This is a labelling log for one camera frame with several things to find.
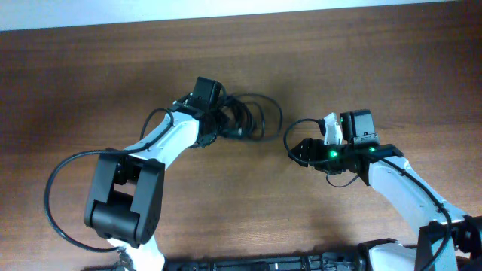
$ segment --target wooden table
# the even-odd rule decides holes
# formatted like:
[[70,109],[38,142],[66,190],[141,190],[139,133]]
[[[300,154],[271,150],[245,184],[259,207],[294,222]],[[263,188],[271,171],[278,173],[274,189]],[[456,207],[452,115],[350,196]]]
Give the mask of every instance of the wooden table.
[[[284,128],[369,108],[382,143],[403,150],[447,200],[482,215],[480,11],[453,2],[0,33],[0,269],[116,261],[50,228],[47,177],[74,152],[136,142],[146,115],[192,91],[199,75],[230,93],[277,99]],[[300,126],[289,142],[318,136]],[[108,247],[83,222],[95,165],[88,157],[59,174],[52,212],[76,239]],[[156,231],[168,258],[326,251],[387,237],[416,242],[381,195],[361,181],[330,187],[287,158],[281,139],[185,151],[166,172]]]

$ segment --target white robotic arm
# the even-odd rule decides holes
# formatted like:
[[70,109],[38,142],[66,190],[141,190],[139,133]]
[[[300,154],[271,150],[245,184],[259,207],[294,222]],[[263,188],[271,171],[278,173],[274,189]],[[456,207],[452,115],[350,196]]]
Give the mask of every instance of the white robotic arm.
[[[200,123],[188,114],[180,112],[172,113],[174,117],[173,125],[167,133],[152,145],[148,150],[130,154],[130,156],[142,160],[155,159],[165,164],[167,169],[176,157],[186,148],[194,145],[198,138]],[[150,142],[156,138],[162,131],[169,127],[171,122],[170,116],[166,114],[163,122],[152,130],[141,141],[126,148],[126,150],[137,149],[146,142]],[[116,238],[108,239],[108,242],[114,247],[122,248],[121,253],[125,253],[124,259],[119,261],[125,270],[138,271],[161,271],[164,267],[165,258],[157,248],[154,234],[149,241],[138,248],[133,248],[129,243]]]
[[[325,139],[304,139],[290,150],[286,135],[304,121],[317,122]],[[394,145],[380,145],[369,110],[342,113],[340,122],[343,135],[334,113],[322,120],[299,120],[286,130],[285,147],[301,166],[326,172],[328,183],[329,175],[346,170],[356,173],[390,201],[418,236],[417,249],[404,248],[393,239],[360,244],[367,269],[456,270],[456,246],[474,259],[480,256],[481,217],[472,218],[446,201],[415,173]],[[348,144],[341,144],[343,139]]]

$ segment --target black cable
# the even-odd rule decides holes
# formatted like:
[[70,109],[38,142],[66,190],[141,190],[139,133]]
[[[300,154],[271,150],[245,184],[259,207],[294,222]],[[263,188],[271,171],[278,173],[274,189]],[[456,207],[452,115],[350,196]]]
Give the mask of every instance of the black cable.
[[53,169],[52,173],[50,174],[50,177],[48,178],[47,184],[45,186],[45,191],[44,191],[44,211],[45,215],[47,216],[47,219],[52,226],[53,230],[55,230],[56,233],[60,235],[60,237],[64,238],[67,242],[79,247],[83,248],[87,251],[92,251],[92,252],[99,252],[99,253],[105,253],[105,252],[112,252],[112,251],[117,251],[119,247],[115,248],[94,248],[89,245],[85,245],[72,237],[70,237],[66,232],[64,232],[59,225],[55,222],[52,216],[52,212],[50,211],[50,189],[52,188],[53,180],[55,179],[56,175],[59,173],[59,171],[66,166],[68,163],[72,162],[75,159],[78,159],[80,157],[84,157],[87,155],[94,155],[94,154],[113,154],[113,155],[127,155],[127,154],[134,154],[140,151],[144,151],[148,148],[150,148],[155,142],[157,142],[160,138],[162,138],[168,131],[169,129],[174,125],[174,116],[172,115],[171,111],[163,108],[158,108],[152,111],[152,113],[149,114],[148,119],[146,120],[146,123],[144,127],[142,128],[142,134],[145,131],[145,127],[147,126],[147,122],[150,120],[152,115],[154,115],[158,111],[165,111],[169,117],[170,117],[170,122],[169,125],[158,135],[156,136],[155,139],[152,141],[146,143],[144,146],[132,150],[122,150],[122,151],[117,151],[117,150],[94,150],[94,151],[82,151],[80,153],[71,155],[70,157],[67,157],[64,159],[62,162],[60,162],[55,169]]
[[154,109],[154,110],[148,115],[148,117],[145,119],[144,125],[142,126],[140,139],[143,139],[143,138],[144,138],[144,132],[145,132],[145,129],[148,127],[149,121],[150,121],[151,118],[152,118],[157,112],[159,112],[159,111],[167,112],[167,110],[164,109],[164,108]]
[[417,180],[415,177],[413,177],[410,173],[408,173],[405,169],[402,169],[401,167],[395,165],[394,163],[388,161],[385,158],[380,158],[377,159],[376,157],[372,157],[369,154],[365,154],[366,157],[372,159],[372,160],[380,160],[383,161],[384,163],[390,165],[392,168],[398,170],[402,175],[407,176],[413,183],[415,183],[418,187],[420,187],[426,194],[429,196],[429,198],[432,200],[432,202],[437,206],[438,210],[444,214],[445,219],[447,220],[447,229],[445,231],[445,236],[444,239],[442,240],[442,243],[440,247],[438,247],[437,252],[435,252],[434,256],[426,265],[421,269],[422,271],[429,270],[432,268],[434,265],[435,261],[438,260],[442,252],[444,252],[445,248],[447,247],[448,242],[450,241],[451,238],[451,233],[452,233],[452,218],[450,217],[448,211],[444,208],[444,205],[438,201],[437,198],[430,192],[430,190],[423,185],[419,180]]
[[334,185],[330,182],[330,179],[328,178],[329,175],[330,175],[330,173],[327,173],[326,181],[328,182],[329,185],[331,185],[332,187],[336,187],[336,188],[347,187],[347,186],[351,185],[354,181],[356,181],[360,177],[359,175],[357,175],[351,181],[349,181],[347,184],[344,184],[344,185]]
[[[218,112],[224,113],[225,111],[231,111],[233,114],[233,120],[229,123],[217,123],[219,127],[218,135],[226,139],[237,139],[244,141],[262,142],[269,141],[278,137],[281,133],[283,113],[279,103],[268,96],[257,93],[245,93],[241,95],[228,95],[226,89],[220,84],[223,96],[220,97],[218,104],[214,109],[210,111],[211,114],[217,114]],[[266,120],[263,107],[255,101],[242,101],[245,97],[262,98],[272,103],[279,112],[279,122],[276,133],[274,135],[266,136]],[[260,114],[261,122],[257,122],[251,110],[247,105],[254,105]]]

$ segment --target green led light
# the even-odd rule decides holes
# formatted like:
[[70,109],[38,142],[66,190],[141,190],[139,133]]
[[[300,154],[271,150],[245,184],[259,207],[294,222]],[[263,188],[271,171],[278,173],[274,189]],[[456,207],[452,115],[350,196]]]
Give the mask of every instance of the green led light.
[[330,157],[331,157],[331,158],[337,157],[337,156],[338,156],[337,151],[330,151]]

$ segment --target wood grain surface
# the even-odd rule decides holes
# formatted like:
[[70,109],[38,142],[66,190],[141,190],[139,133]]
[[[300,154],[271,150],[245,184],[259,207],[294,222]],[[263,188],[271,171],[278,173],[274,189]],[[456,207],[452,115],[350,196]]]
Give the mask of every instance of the wood grain surface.
[[[200,75],[230,93],[277,99],[284,129],[369,108],[382,143],[403,150],[447,200],[482,215],[481,13],[451,2],[0,33],[0,269],[116,261],[50,228],[47,177],[75,152],[136,142],[147,114],[192,91]],[[319,136],[303,125],[288,140]],[[83,222],[95,165],[88,157],[61,171],[52,212],[76,239],[108,247]],[[361,181],[330,187],[321,172],[287,158],[281,139],[219,139],[185,151],[166,172],[155,236],[168,258],[196,259],[388,237],[416,243],[381,195]]]

